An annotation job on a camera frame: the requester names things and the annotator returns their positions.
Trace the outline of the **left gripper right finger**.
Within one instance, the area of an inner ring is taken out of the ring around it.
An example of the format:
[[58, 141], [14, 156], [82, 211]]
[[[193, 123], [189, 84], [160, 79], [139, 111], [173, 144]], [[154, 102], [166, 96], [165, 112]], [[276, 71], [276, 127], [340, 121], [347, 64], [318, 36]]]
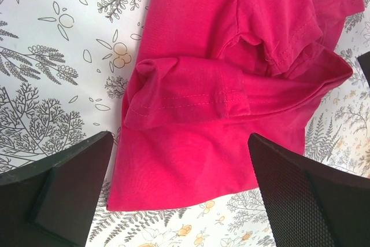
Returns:
[[258, 135], [250, 157], [276, 246], [369, 246], [369, 179]]

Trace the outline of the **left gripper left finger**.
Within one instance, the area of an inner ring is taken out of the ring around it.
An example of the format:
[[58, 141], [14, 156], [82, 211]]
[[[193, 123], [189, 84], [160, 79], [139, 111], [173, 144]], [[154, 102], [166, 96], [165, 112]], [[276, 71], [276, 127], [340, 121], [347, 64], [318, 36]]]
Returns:
[[109, 131], [1, 174], [1, 246], [84, 246], [113, 147]]

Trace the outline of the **magenta pink t-shirt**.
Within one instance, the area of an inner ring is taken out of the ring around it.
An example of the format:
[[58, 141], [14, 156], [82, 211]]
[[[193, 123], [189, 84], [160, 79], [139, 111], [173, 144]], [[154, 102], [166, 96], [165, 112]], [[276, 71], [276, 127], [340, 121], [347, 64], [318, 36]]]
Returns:
[[256, 188], [252, 133], [302, 154], [321, 99], [353, 73], [334, 50], [363, 10], [363, 0], [150, 0], [107, 209]]

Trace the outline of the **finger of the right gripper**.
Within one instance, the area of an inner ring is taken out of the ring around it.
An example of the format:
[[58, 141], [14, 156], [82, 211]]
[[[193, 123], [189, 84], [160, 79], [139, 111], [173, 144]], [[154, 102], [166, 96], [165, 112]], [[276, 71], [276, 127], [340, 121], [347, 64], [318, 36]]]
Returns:
[[357, 62], [360, 67], [359, 77], [363, 87], [369, 85], [369, 71], [370, 71], [370, 52], [366, 52], [357, 57]]

